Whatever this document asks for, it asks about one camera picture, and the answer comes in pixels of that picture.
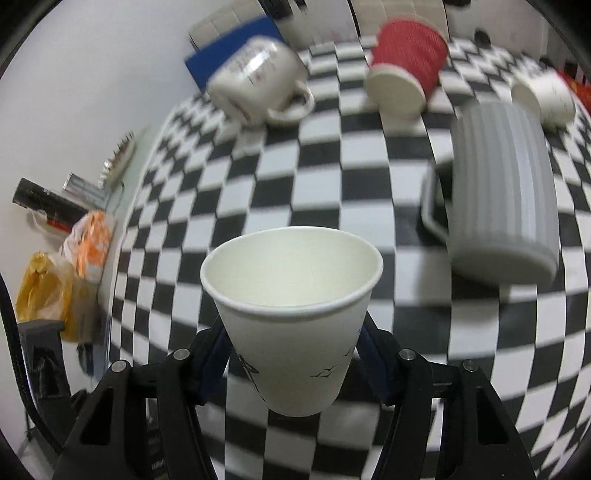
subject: table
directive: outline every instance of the table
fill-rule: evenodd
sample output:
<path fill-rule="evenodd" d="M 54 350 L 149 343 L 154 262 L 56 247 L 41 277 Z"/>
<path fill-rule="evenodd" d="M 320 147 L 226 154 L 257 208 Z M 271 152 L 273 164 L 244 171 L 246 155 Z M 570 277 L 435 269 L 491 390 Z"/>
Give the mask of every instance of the table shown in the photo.
<path fill-rule="evenodd" d="M 474 97 L 510 100 L 528 57 L 454 39 L 440 87 L 416 120 L 380 114 L 363 91 L 372 39 L 325 44 L 309 63 L 314 114 L 285 129 L 242 130 L 207 96 L 176 106 L 148 159 L 118 258 L 109 360 L 153 362 L 187 347 L 216 317 L 199 283 L 206 254 L 242 233 L 288 225 L 340 228 L 384 258 L 369 311 L 402 347 L 431 361 L 473 358 L 517 425 L 539 478 L 556 474 L 589 426 L 591 128 L 587 114 L 547 134 L 561 258 L 549 288 L 485 287 L 450 271 L 419 220 L 421 179 L 452 153 L 450 125 Z M 449 200 L 450 182 L 442 179 Z M 439 208 L 446 219 L 449 201 Z M 424 476 L 434 477 L 442 406 L 433 403 Z M 198 407 L 219 478 L 370 478 L 392 413 L 354 358 L 337 401 L 305 419 L 269 411 L 230 359 Z"/>

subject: paper cup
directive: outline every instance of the paper cup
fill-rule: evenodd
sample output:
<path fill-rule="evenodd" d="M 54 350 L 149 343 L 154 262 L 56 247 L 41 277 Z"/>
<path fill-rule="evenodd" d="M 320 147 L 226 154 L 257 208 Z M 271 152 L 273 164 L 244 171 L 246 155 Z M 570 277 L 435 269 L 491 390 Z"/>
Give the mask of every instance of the paper cup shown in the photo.
<path fill-rule="evenodd" d="M 217 247 L 201 282 L 267 406 L 303 417 L 336 399 L 382 270 L 357 236 L 288 227 Z"/>

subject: red paper cup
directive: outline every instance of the red paper cup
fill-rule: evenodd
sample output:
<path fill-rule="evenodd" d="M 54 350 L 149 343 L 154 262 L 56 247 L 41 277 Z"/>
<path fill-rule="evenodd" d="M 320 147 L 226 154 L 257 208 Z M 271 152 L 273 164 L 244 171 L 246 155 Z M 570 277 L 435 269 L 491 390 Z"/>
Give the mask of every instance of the red paper cup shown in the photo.
<path fill-rule="evenodd" d="M 387 113 L 420 113 L 437 85 L 447 52 L 445 39 L 428 25 L 406 18 L 388 23 L 373 50 L 365 82 L 368 96 Z"/>

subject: white cup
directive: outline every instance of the white cup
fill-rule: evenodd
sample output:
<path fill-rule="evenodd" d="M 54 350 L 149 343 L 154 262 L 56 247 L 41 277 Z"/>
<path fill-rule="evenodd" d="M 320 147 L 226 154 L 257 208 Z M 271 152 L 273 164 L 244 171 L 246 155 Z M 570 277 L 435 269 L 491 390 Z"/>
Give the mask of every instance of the white cup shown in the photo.
<path fill-rule="evenodd" d="M 565 127 L 574 120 L 576 108 L 572 92 L 555 70 L 536 77 L 515 73 L 515 80 L 511 98 L 530 110 L 542 125 Z"/>
<path fill-rule="evenodd" d="M 253 37 L 209 79 L 207 92 L 215 106 L 242 125 L 293 125 L 316 105 L 307 76 L 295 51 L 277 40 Z M 294 95 L 304 104 L 289 105 Z"/>
<path fill-rule="evenodd" d="M 339 394 L 383 267 L 350 233 L 287 227 L 217 247 L 201 283 L 267 406 L 304 417 Z"/>

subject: ceramic mug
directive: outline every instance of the ceramic mug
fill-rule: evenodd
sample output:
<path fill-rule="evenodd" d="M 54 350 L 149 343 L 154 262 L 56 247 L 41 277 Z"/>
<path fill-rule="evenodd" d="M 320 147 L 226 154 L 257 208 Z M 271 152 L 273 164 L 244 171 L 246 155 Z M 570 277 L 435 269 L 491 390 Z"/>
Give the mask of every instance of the ceramic mug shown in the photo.
<path fill-rule="evenodd" d="M 555 70 L 536 77 L 515 73 L 511 98 L 530 110 L 548 128 L 565 127 L 576 114 L 572 92 Z"/>
<path fill-rule="evenodd" d="M 305 80 L 308 69 L 283 43 L 253 37 L 209 79 L 213 104 L 243 125 L 293 125 L 315 107 Z M 303 105 L 289 105 L 294 95 Z"/>
<path fill-rule="evenodd" d="M 474 102 L 453 125 L 452 141 L 449 232 L 433 218 L 434 170 L 421 199 L 423 224 L 447 245 L 452 268 L 489 284 L 550 284 L 558 208 L 537 118 L 518 105 Z"/>

